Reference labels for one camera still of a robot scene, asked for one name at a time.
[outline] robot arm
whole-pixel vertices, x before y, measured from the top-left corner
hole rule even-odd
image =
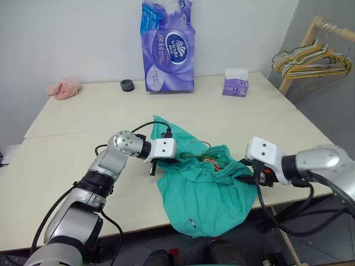
[[[25,266],[82,265],[81,252],[94,247],[103,225],[98,213],[112,194],[128,158],[138,157],[148,163],[156,158],[173,158],[175,149],[176,142],[171,137],[146,141],[145,136],[130,131],[119,131],[111,137],[107,148],[96,157],[49,223],[45,245],[34,252]]]
[[[280,182],[302,187],[306,182],[319,182],[328,186],[355,217],[355,161],[342,148],[322,145],[286,156],[275,144],[254,137],[246,160],[256,160],[271,170],[270,175],[261,175],[261,185]]]

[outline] floor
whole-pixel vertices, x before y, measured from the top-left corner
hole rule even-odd
[[[342,208],[341,202],[336,198],[330,198],[310,209],[336,209]],[[295,231],[307,231],[320,224],[328,214],[317,214],[302,217],[285,225]],[[234,245],[245,257],[251,266],[261,265],[261,259],[271,253],[282,252],[288,265],[294,261],[289,253],[278,230],[262,234],[257,230],[259,219],[248,219],[245,223],[237,226],[222,235],[222,239]],[[310,237],[290,237],[291,242],[301,260],[309,265],[320,265],[355,259],[355,220],[348,214],[343,214],[327,228]],[[153,237],[142,241],[123,245],[115,265],[143,265],[147,256],[157,249],[178,249],[179,256],[176,266],[193,265],[203,263],[202,258],[205,248],[211,238],[191,238],[182,234],[172,234],[164,237]],[[23,265],[24,258],[10,257],[10,262],[4,256],[0,257],[1,266]],[[109,262],[98,264],[108,266]]]

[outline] white table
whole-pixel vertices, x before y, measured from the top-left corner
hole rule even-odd
[[[25,138],[119,130],[125,121],[141,125],[154,114],[178,123],[296,109],[261,73],[249,74],[245,98],[222,95],[224,76],[196,78],[192,94],[152,94],[145,91],[143,81],[134,84],[129,93],[116,82],[85,84],[78,95],[62,101],[52,97]]]

